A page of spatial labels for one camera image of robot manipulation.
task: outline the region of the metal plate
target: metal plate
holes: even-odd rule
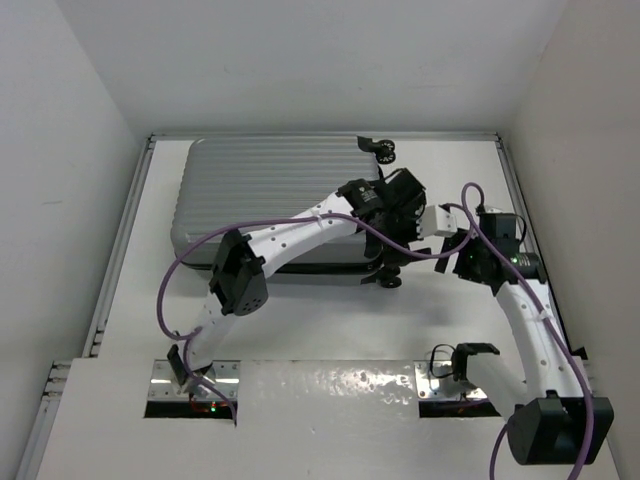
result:
[[[416,388],[420,402],[459,402],[462,399],[469,401],[486,400],[487,395],[479,388],[464,389],[453,381],[434,378],[429,372],[429,362],[420,361],[414,363],[416,375]],[[433,373],[441,376],[451,371],[450,360],[434,360]]]
[[[230,400],[236,400],[240,386],[240,363],[236,361],[213,362],[205,377]],[[199,400],[216,401],[219,397],[204,387],[198,387],[195,396]],[[155,360],[147,393],[148,402],[188,402],[189,394],[178,385],[168,360]]]

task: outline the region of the white enclosure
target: white enclosure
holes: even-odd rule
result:
[[[562,0],[57,0],[137,133],[504,127]]]
[[[620,478],[638,477],[638,25],[635,0],[0,0],[0,478],[51,362],[81,354],[145,139],[285,129],[503,136],[568,336],[614,405]]]

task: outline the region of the black bracket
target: black bracket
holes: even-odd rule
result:
[[[451,371],[456,382],[468,382],[467,359],[471,355],[500,355],[500,350],[490,343],[459,343],[451,355]]]
[[[209,283],[222,305],[222,314],[248,315],[269,298],[262,264],[249,247],[249,235],[231,230],[220,242],[213,261],[213,278]]]

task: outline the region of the robotic arm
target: robotic arm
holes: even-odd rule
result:
[[[192,369],[206,370],[237,318],[264,305],[268,299],[266,279],[281,266],[323,243],[353,235],[360,229],[357,223],[345,218],[322,215],[354,217],[405,248],[410,242],[431,235],[445,237],[443,252],[460,247],[468,232],[457,228],[449,207],[427,206],[424,187],[408,170],[400,169],[390,177],[388,182],[349,182],[294,217],[315,216],[317,222],[272,226],[247,235],[238,230],[227,233],[213,263],[209,293],[198,319],[202,330],[193,339],[189,352]],[[511,260],[550,310],[547,278],[539,258],[519,252],[517,216],[489,212],[482,205],[477,213],[480,230],[500,254]],[[375,244],[375,239],[368,237],[367,244]],[[384,268],[391,266],[398,273],[399,266],[412,261],[396,251],[383,250],[382,255]],[[442,258],[436,271],[444,273],[446,267],[447,259]],[[507,422],[511,452],[520,464],[574,463],[586,428],[584,394],[565,354],[543,323],[544,317],[513,273],[478,237],[459,250],[453,272],[461,279],[490,287],[511,326],[526,379],[523,382],[513,375],[495,346],[464,343],[452,355],[452,375],[446,381],[460,391],[481,388],[486,393]],[[217,318],[214,312],[220,304],[223,317]],[[551,318],[553,328],[562,338],[551,312],[545,312],[545,316]],[[181,363],[177,352],[174,346],[169,353],[174,371]],[[607,398],[593,398],[593,404],[595,425],[588,464],[595,460],[613,422],[613,409]]]

